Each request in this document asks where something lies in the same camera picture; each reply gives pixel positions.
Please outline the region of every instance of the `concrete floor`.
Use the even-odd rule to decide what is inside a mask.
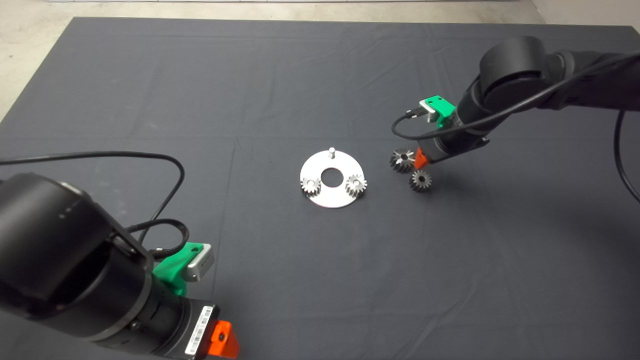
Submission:
[[[74,16],[179,19],[638,24],[639,0],[417,3],[50,3],[0,0],[0,119]]]

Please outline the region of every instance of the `metal gear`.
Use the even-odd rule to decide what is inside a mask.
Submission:
[[[415,152],[409,149],[396,149],[391,155],[389,163],[395,171],[405,173],[413,169],[413,163],[415,163]]]
[[[425,192],[431,186],[431,176],[422,170],[416,170],[409,178],[409,185],[415,192]]]
[[[316,196],[320,192],[320,179],[304,178],[300,181],[300,189],[307,197]]]
[[[349,195],[359,197],[367,189],[367,180],[362,175],[352,175],[346,181],[345,189]]]

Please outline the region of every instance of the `green bracket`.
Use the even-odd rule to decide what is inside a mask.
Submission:
[[[453,104],[439,95],[429,97],[425,99],[424,102],[440,114],[438,117],[438,127],[442,127],[444,121],[447,120],[456,109]]]
[[[154,268],[154,275],[176,295],[185,295],[187,293],[187,284],[184,282],[182,276],[180,276],[180,273],[203,248],[204,245],[201,243],[187,242],[176,255],[162,260],[162,262]]]

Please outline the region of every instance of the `black cable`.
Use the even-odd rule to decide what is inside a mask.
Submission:
[[[167,204],[171,201],[175,193],[182,185],[184,181],[184,167],[182,163],[180,163],[177,159],[172,156],[165,154],[156,154],[153,152],[137,152],[137,151],[86,151],[86,152],[70,152],[65,154],[49,154],[49,155],[39,155],[39,156],[26,156],[23,158],[7,158],[0,159],[1,165],[18,165],[18,164],[27,164],[27,163],[41,163],[46,161],[58,161],[58,160],[72,160],[72,159],[86,159],[86,158],[139,158],[139,159],[157,159],[157,160],[165,160],[173,163],[179,170],[180,175],[178,177],[178,181],[176,181],[175,185],[169,192],[169,194],[164,198],[162,204],[158,207],[156,212],[151,217],[151,221],[155,220],[160,216],[160,213],[164,210]],[[147,235],[148,228],[144,229],[138,241],[142,243],[144,241],[145,236]]]
[[[620,156],[620,133],[622,130],[622,122],[625,120],[625,111],[620,110],[618,113],[618,118],[616,119],[616,127],[613,131],[613,156],[616,160],[616,168],[618,169],[618,175],[620,175],[620,179],[622,183],[627,187],[627,190],[631,193],[636,201],[640,202],[640,194],[636,191],[631,182],[627,178],[627,173],[625,172],[625,167],[622,165],[622,158]]]
[[[556,90],[558,90],[559,88],[561,88],[562,86],[568,85],[568,84],[572,84],[576,81],[579,81],[583,76],[589,74],[590,72],[596,71],[596,70],[600,70],[604,67],[607,66],[611,66],[617,63],[621,63],[623,61],[627,61],[627,60],[632,60],[632,59],[636,59],[636,58],[640,58],[640,51],[634,51],[633,53],[628,53],[628,54],[623,54],[620,56],[616,56],[614,58],[605,60],[601,63],[597,63],[593,66],[587,67],[585,69],[582,69],[581,71],[576,72],[574,75],[559,81],[556,84],[551,85],[550,87],[542,90],[541,92],[537,93],[536,95],[533,95],[532,97],[525,99],[523,101],[520,101],[519,103],[506,108],[505,110],[502,110],[498,113],[495,113],[493,115],[490,115],[488,117],[485,117],[483,119],[480,119],[478,121],[475,121],[471,124],[467,124],[464,126],[459,126],[459,127],[454,127],[451,129],[446,129],[446,130],[434,130],[434,131],[430,131],[426,134],[423,135],[419,135],[419,136],[411,136],[411,135],[405,135],[400,133],[396,127],[398,124],[400,124],[400,122],[402,122],[403,120],[412,118],[413,115],[409,112],[409,113],[405,113],[402,117],[399,117],[398,119],[396,119],[396,121],[394,121],[394,123],[391,125],[391,132],[393,132],[395,135],[400,136],[401,138],[407,139],[407,140],[425,140],[425,139],[431,139],[431,138],[438,138],[440,136],[443,135],[447,135],[447,134],[453,134],[453,133],[458,133],[460,131],[464,131],[467,129],[473,129],[474,127],[478,127],[478,126],[482,126],[485,124],[488,124],[490,122],[494,122],[497,120],[500,120],[502,117],[505,116],[509,116],[512,113],[517,112],[518,110],[524,109],[526,107],[528,107],[529,105],[531,105],[532,103],[540,100],[541,98],[551,94],[552,92],[555,92]]]
[[[178,229],[180,233],[182,233],[182,241],[176,247],[172,247],[170,249],[149,250],[155,260],[162,260],[164,258],[168,258],[171,255],[177,254],[178,251],[182,250],[182,248],[187,244],[187,241],[189,240],[189,229],[186,227],[186,225],[176,219],[162,218],[149,220],[140,224],[129,226],[125,228],[125,231],[127,231],[128,233],[135,233],[136,231],[148,231],[151,227],[161,224],[171,225]]]

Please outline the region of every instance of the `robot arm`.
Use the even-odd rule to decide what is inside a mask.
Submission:
[[[185,296],[212,255],[186,242],[152,254],[87,193],[35,174],[0,184],[0,309],[100,346],[178,360],[235,358],[220,309]]]
[[[480,75],[451,114],[440,114],[444,119],[439,121],[438,130],[467,126],[498,114],[549,86],[617,56],[620,54],[591,51],[547,54],[538,38],[506,40],[483,56]],[[421,105],[409,111],[409,116],[439,112],[426,101]],[[519,111],[531,108],[560,110],[569,105],[640,111],[640,61],[634,58],[589,72],[578,81],[561,86]],[[486,145],[487,135],[507,117],[505,115],[489,124],[463,131],[418,140],[419,147],[428,163],[446,160]]]

